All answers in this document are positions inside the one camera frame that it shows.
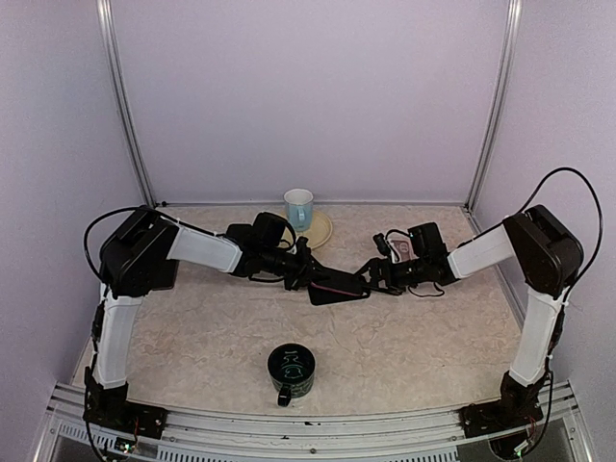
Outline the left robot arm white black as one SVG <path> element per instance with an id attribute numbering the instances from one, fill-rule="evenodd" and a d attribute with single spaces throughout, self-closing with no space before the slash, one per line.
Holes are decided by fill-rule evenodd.
<path id="1" fill-rule="evenodd" d="M 126 364 L 134 320 L 144 298 L 170 290 L 180 263 L 188 262 L 258 281 L 268 273 L 288 291 L 307 288 L 312 303 L 338 286 L 336 271 L 312 255 L 305 237 L 276 214 L 261 212 L 251 223 L 233 223 L 214 233 L 147 207 L 126 208 L 128 218 L 102 244 L 94 274 L 101 283 L 100 302 L 91 327 L 93 356 L 85 373 L 84 419 L 89 424 L 128 431 L 161 429 L 164 408 L 127 399 Z"/>

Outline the black smartphone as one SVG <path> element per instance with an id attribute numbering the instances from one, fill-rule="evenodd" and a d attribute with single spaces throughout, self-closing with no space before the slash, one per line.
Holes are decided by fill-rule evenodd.
<path id="1" fill-rule="evenodd" d="M 360 294 L 363 290 L 353 273 L 336 270 L 336 282 L 333 290 L 351 294 Z"/>

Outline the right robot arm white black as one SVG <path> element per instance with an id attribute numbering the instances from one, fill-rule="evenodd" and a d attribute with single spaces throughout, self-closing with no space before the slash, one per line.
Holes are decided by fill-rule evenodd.
<path id="1" fill-rule="evenodd" d="M 423 283 L 445 287 L 506 260 L 516 260 L 527 288 L 517 353 L 498 399 L 470 404 L 459 415 L 467 434 L 511 428 L 543 417 L 538 394 L 562 332 L 563 307 L 583 261 L 578 239 L 545 206 L 533 206 L 449 250 L 434 222 L 408 231 L 411 260 L 370 259 L 355 276 L 372 291 L 398 295 Z"/>

